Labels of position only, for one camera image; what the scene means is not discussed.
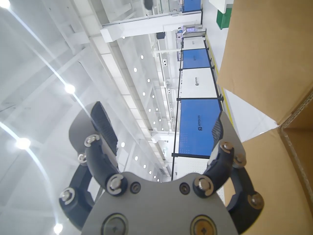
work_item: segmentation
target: ceiling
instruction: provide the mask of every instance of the ceiling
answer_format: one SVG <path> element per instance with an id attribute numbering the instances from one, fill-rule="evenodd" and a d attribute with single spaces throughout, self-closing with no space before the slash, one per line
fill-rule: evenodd
<path id="1" fill-rule="evenodd" d="M 102 102 L 118 137 L 120 169 L 153 181 L 168 178 L 163 155 L 168 148 L 155 143 L 151 132 L 166 136 L 176 120 L 179 62 L 175 53 L 153 52 L 176 48 L 175 33 L 166 33 L 164 40 L 143 35 L 107 44 L 100 29 L 116 20 L 169 12 L 178 4 L 154 0 L 153 11 L 146 11 L 143 0 L 10 2 L 11 13 L 0 8 L 0 121 L 30 139 L 51 185 L 27 152 L 0 130 L 1 233 L 53 234 L 57 215 L 62 234 L 79 234 L 59 208 L 58 195 L 78 166 L 68 129 L 81 105 Z M 168 66 L 162 66 L 163 59 Z M 76 98 L 48 65 L 75 86 Z M 94 198 L 98 189 L 93 180 Z"/>

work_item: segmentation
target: white wall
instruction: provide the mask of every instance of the white wall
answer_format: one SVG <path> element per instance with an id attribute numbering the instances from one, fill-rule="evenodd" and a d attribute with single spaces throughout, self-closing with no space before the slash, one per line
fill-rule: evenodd
<path id="1" fill-rule="evenodd" d="M 216 98 L 211 69 L 184 69 L 179 93 L 181 98 Z"/>

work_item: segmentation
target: screw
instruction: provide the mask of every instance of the screw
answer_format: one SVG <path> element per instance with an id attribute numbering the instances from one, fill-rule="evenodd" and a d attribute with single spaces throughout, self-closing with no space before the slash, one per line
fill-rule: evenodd
<path id="1" fill-rule="evenodd" d="M 75 190 L 71 187 L 68 187 L 62 191 L 60 194 L 60 199 L 64 202 L 65 205 L 70 204 L 75 197 Z"/>
<path id="2" fill-rule="evenodd" d="M 61 195 L 61 199 L 63 202 L 66 202 L 71 197 L 71 193 L 69 191 L 64 191 Z"/>
<path id="3" fill-rule="evenodd" d="M 187 183 L 181 183 L 179 186 L 179 191 L 183 194 L 183 195 L 188 195 L 190 192 L 190 186 Z"/>
<path id="4" fill-rule="evenodd" d="M 248 201 L 255 209 L 262 209 L 264 207 L 263 197 L 258 192 L 252 196 L 248 195 Z"/>
<path id="5" fill-rule="evenodd" d="M 78 162 L 79 163 L 85 163 L 87 161 L 86 154 L 80 154 L 78 155 Z"/>
<path id="6" fill-rule="evenodd" d="M 114 179 L 112 179 L 111 183 L 110 183 L 110 188 L 112 190 L 117 190 L 121 187 L 121 180 L 118 177 L 115 177 Z"/>
<path id="7" fill-rule="evenodd" d="M 139 182 L 134 182 L 131 184 L 131 192 L 133 194 L 138 194 L 140 192 L 141 185 Z"/>

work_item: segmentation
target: round ceiling light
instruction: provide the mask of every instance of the round ceiling light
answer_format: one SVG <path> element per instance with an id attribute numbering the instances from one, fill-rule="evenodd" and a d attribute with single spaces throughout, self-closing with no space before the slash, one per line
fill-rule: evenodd
<path id="1" fill-rule="evenodd" d="M 75 87 L 72 84 L 66 84 L 64 89 L 69 94 L 73 94 L 75 92 Z"/>
<path id="2" fill-rule="evenodd" d="M 0 0 L 0 7 L 4 9 L 10 8 L 10 1 L 9 0 Z"/>
<path id="3" fill-rule="evenodd" d="M 63 225 L 60 223 L 57 223 L 54 227 L 53 227 L 53 231 L 55 232 L 55 234 L 60 234 L 61 231 L 63 230 Z"/>
<path id="4" fill-rule="evenodd" d="M 21 150 L 26 150 L 30 147 L 30 140 L 27 138 L 18 138 L 15 145 Z"/>

